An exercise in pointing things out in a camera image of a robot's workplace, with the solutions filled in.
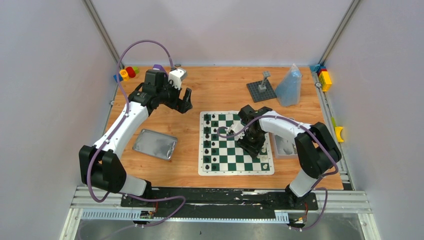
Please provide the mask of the silver metal tin box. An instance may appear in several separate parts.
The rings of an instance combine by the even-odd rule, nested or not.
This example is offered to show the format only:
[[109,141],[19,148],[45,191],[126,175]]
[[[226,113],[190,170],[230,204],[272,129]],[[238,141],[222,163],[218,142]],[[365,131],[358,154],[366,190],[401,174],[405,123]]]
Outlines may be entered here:
[[272,134],[273,155],[276,159],[293,159],[298,156],[296,145],[289,140]]

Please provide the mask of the green white chess board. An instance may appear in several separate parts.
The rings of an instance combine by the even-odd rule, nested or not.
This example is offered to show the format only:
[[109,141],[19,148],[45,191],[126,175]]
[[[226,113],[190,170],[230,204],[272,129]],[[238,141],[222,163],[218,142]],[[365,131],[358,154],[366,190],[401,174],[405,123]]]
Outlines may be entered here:
[[230,128],[240,124],[238,112],[202,111],[199,114],[198,174],[200,176],[257,176],[275,173],[270,136],[265,134],[265,142],[257,157],[252,158],[236,145],[239,136],[222,138],[226,134],[220,127]]

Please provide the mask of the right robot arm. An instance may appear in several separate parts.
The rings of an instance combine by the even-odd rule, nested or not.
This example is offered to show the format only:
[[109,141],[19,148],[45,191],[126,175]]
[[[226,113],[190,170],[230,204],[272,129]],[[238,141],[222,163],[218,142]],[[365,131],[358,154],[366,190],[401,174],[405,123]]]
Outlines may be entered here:
[[286,187],[286,204],[298,209],[307,195],[325,176],[339,171],[342,154],[327,126],[322,122],[307,124],[284,117],[269,107],[258,110],[246,105],[238,112],[244,125],[235,133],[243,136],[236,144],[252,158],[259,156],[267,133],[279,136],[295,145],[300,171]]

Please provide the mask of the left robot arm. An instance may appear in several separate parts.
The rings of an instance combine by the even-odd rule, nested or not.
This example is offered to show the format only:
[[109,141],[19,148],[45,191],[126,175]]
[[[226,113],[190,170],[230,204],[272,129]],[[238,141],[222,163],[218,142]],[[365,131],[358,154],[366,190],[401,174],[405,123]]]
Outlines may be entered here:
[[182,114],[192,109],[190,88],[185,90],[183,98],[179,98],[187,75],[183,68],[175,68],[169,73],[158,68],[146,71],[144,82],[128,96],[128,103],[109,130],[92,146],[84,145],[79,150],[84,184],[114,194],[134,195],[135,202],[142,207],[152,203],[151,183],[127,173],[120,157],[138,127],[159,105]]

